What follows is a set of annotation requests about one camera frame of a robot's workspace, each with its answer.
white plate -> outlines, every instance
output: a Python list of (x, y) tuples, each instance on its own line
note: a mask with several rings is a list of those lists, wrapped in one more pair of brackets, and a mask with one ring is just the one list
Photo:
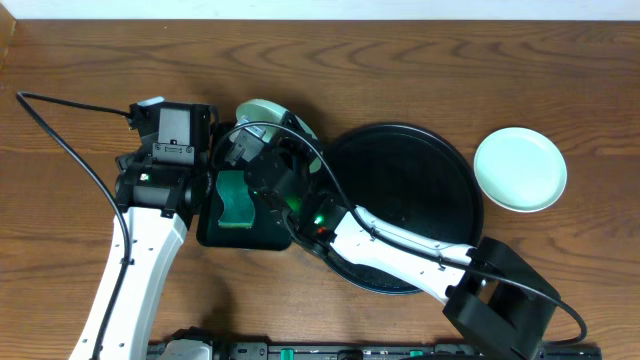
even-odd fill
[(489, 199), (518, 212), (551, 206), (567, 184), (560, 150), (544, 135), (525, 128), (487, 136), (476, 151), (473, 168)]

black cable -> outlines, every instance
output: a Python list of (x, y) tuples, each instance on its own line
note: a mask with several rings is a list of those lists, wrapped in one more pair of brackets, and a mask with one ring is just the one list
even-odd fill
[(28, 93), (28, 92), (18, 92), (16, 94), (16, 98), (18, 99), (18, 102), (20, 103), (20, 105), (22, 105), (22, 107), (27, 111), (27, 113), (29, 115), (31, 115), (33, 120), (35, 120), (35, 122), (38, 125), (40, 125), (40, 127), (49, 136), (51, 136), (58, 143), (58, 145), (60, 145), (64, 149), (64, 151), (66, 151), (69, 155), (71, 155), (71, 157), (87, 172), (87, 174), (89, 174), (89, 176), (91, 177), (91, 179), (93, 179), (93, 181), (96, 183), (96, 185), (98, 185), (98, 187), (100, 188), (100, 190), (102, 191), (104, 196), (109, 201), (109, 204), (113, 208), (113, 212), (115, 212), (116, 217), (118, 218), (118, 222), (120, 223), (120, 227), (122, 228), (122, 236), (123, 236), (123, 239), (124, 239), (124, 256), (123, 256), (123, 259), (122, 259), (122, 267), (120, 268), (120, 273), (118, 274), (118, 278), (116, 280), (116, 284), (115, 284), (115, 286), (113, 288), (113, 292), (111, 293), (111, 298), (109, 299), (109, 303), (107, 304), (107, 309), (106, 309), (106, 311), (104, 313), (104, 317), (102, 318), (102, 323), (100, 324), (100, 328), (98, 329), (98, 335), (96, 336), (96, 343), (95, 343), (95, 345), (93, 347), (92, 359), (97, 360), (97, 359), (100, 358), (100, 350), (102, 350), (102, 341), (104, 339), (104, 334), (105, 334), (105, 332), (107, 330), (107, 325), (109, 324), (109, 319), (111, 318), (111, 313), (113, 312), (113, 308), (115, 306), (116, 300), (118, 299), (118, 293), (120, 292), (120, 288), (122, 287), (122, 282), (124, 281), (124, 277), (125, 277), (125, 275), (127, 273), (127, 267), (129, 266), (129, 263), (131, 262), (131, 242), (129, 241), (129, 232), (127, 231), (127, 225), (126, 225), (126, 222), (124, 220), (124, 217), (122, 216), (122, 212), (120, 212), (120, 209), (118, 209), (118, 205), (116, 204), (116, 201), (113, 198), (113, 195), (111, 195), (111, 192), (109, 191), (107, 186), (104, 184), (104, 182), (102, 182), (102, 180), (100, 179), (98, 174), (96, 174), (95, 171), (93, 171), (91, 166), (89, 166), (89, 164), (87, 164), (82, 159), (82, 157), (80, 157), (80, 155), (78, 155), (78, 153), (76, 153), (73, 150), (73, 148), (71, 146), (69, 146), (69, 144), (67, 144), (60, 137), (60, 135), (58, 135), (46, 123), (46, 121), (44, 121), (44, 119), (31, 107), (31, 105), (29, 105), (29, 103), (27, 102), (26, 98), (31, 98), (31, 99), (35, 99), (35, 100), (42, 100), (42, 101), (51, 102), (51, 103), (54, 103), (54, 104), (59, 104), (59, 105), (64, 105), (64, 106), (70, 106), (70, 107), (74, 107), (74, 108), (78, 108), (78, 109), (112, 113), (112, 114), (116, 114), (116, 115), (122, 115), (122, 116), (124, 116), (126, 118), (128, 118), (130, 115), (128, 113), (126, 113), (124, 111), (120, 111), (120, 110), (109, 109), (109, 108), (104, 108), (104, 107), (100, 107), (100, 106), (79, 104), (79, 103), (75, 103), (75, 102), (71, 102), (71, 101), (55, 99), (55, 98), (51, 98), (51, 97), (48, 97), (48, 96), (42, 96), (42, 95), (32, 94), (32, 93)]
[(338, 179), (336, 178), (335, 174), (333, 173), (333, 171), (331, 170), (331, 167), (329, 166), (329, 164), (327, 164), (327, 162), (325, 161), (324, 157), (322, 156), (322, 154), (320, 153), (320, 151), (318, 151), (318, 149), (316, 149), (316, 147), (309, 141), (307, 140), (304, 136), (298, 134), (297, 132), (282, 126), (280, 124), (276, 124), (276, 123), (271, 123), (271, 122), (266, 122), (266, 121), (256, 121), (256, 122), (250, 122), (250, 123), (246, 123), (246, 124), (242, 124), (242, 125), (238, 125), (235, 128), (231, 129), (228, 133), (224, 134), (223, 136), (221, 136), (218, 139), (218, 143), (216, 144), (213, 153), (212, 153), (212, 160), (215, 161), (216, 159), (216, 153), (218, 152), (218, 150), (220, 149), (220, 147), (222, 146), (222, 144), (224, 143), (224, 141), (226, 139), (229, 138), (229, 136), (231, 136), (231, 134), (236, 133), (246, 127), (250, 127), (250, 126), (271, 126), (280, 130), (283, 130), (285, 132), (287, 132), (290, 135), (293, 135), (295, 138), (297, 138), (297, 140), (301, 141), (302, 143), (304, 143), (306, 146), (309, 147), (309, 149), (311, 149), (315, 155), (318, 157), (318, 159), (320, 159), (320, 162), (322, 162), (322, 165), (324, 166), (327, 174), (329, 175), (329, 177), (331, 178), (331, 181), (333, 182), (334, 186), (336, 187), (336, 190), (338, 191), (338, 193), (340, 194), (340, 197), (342, 198), (342, 201), (344, 202), (345, 207), (347, 208), (347, 211), (349, 211), (349, 213), (351, 214), (351, 216), (353, 216), (354, 220), (358, 223), (358, 225), (360, 225), (365, 231), (367, 231), (372, 238), (375, 239), (379, 239), (380, 241), (382, 241), (383, 243), (398, 249), (400, 251), (404, 251), (407, 252), (411, 255), (415, 255), (418, 256), (420, 258), (429, 260), (429, 261), (434, 261), (437, 262), (438, 264), (440, 264), (441, 266), (449, 266), (452, 267), (454, 269), (458, 269), (458, 270), (463, 270), (463, 271), (468, 271), (469, 273), (472, 274), (476, 274), (478, 276), (482, 276), (485, 277), (487, 279), (491, 279), (491, 280), (495, 280), (495, 281), (500, 281), (502, 283), (511, 285), (511, 286), (515, 286), (518, 287), (524, 291), (528, 291), (531, 293), (534, 293), (540, 297), (542, 297), (543, 299), (551, 302), (552, 304), (558, 306), (559, 308), (561, 308), (562, 310), (566, 311), (575, 321), (576, 323), (578, 323), (578, 326), (580, 327), (580, 334), (578, 336), (576, 336), (575, 338), (572, 339), (566, 339), (566, 340), (559, 340), (559, 341), (549, 341), (546, 342), (545, 345), (547, 346), (570, 346), (570, 345), (576, 345), (580, 342), (582, 342), (586, 337), (587, 337), (587, 324), (584, 322), (584, 320), (582, 319), (582, 317), (580, 316), (580, 314), (578, 314), (577, 311), (575, 311), (571, 306), (569, 306), (568, 304), (566, 304), (564, 301), (560, 300), (560, 299), (556, 299), (552, 296), (549, 296), (531, 286), (525, 285), (525, 284), (521, 284), (517, 281), (513, 281), (510, 280), (508, 278), (505, 278), (503, 276), (500, 275), (496, 275), (496, 274), (492, 274), (492, 273), (488, 273), (485, 271), (481, 271), (481, 270), (477, 270), (475, 268), (472, 268), (471, 266), (467, 266), (467, 265), (461, 265), (461, 264), (457, 264), (454, 263), (450, 260), (446, 260), (444, 258), (438, 257), (438, 256), (433, 256), (433, 255), (429, 255), (429, 254), (425, 254), (422, 252), (419, 252), (417, 250), (414, 250), (412, 248), (409, 248), (407, 246), (398, 244), (392, 240), (387, 239), (386, 237), (384, 237), (383, 235), (381, 235), (380, 233), (376, 232), (376, 230), (374, 228), (372, 228), (371, 226), (369, 226), (364, 220), (362, 220), (362, 218), (360, 217), (360, 215), (358, 214), (358, 212), (355, 210), (355, 207), (351, 204), (351, 202), (349, 201), (349, 198), (347, 197), (347, 195), (345, 194), (345, 192), (342, 190), (342, 186), (340, 186), (340, 182), (338, 181)]

